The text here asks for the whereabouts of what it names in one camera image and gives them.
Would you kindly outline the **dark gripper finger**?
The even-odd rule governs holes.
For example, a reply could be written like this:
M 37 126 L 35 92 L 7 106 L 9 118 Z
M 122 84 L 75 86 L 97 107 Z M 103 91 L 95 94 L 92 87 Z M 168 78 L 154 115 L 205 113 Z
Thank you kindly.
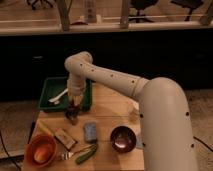
M 80 111 L 81 109 L 81 101 L 75 101 L 75 108 L 77 111 Z
M 70 101 L 69 109 L 72 111 L 75 108 L 74 100 Z

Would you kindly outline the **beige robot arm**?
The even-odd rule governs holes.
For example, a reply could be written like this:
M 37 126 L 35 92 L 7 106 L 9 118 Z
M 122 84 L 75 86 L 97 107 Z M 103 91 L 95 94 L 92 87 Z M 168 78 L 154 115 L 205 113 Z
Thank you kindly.
M 145 171 L 199 171 L 188 101 L 178 83 L 98 67 L 86 51 L 68 57 L 65 68 L 73 97 L 90 79 L 139 103 Z

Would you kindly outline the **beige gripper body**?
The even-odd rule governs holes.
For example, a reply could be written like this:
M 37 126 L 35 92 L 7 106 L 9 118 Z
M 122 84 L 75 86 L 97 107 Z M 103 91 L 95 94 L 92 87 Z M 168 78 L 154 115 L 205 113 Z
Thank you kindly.
M 70 74 L 67 80 L 68 97 L 73 104 L 80 104 L 86 89 L 86 78 Z

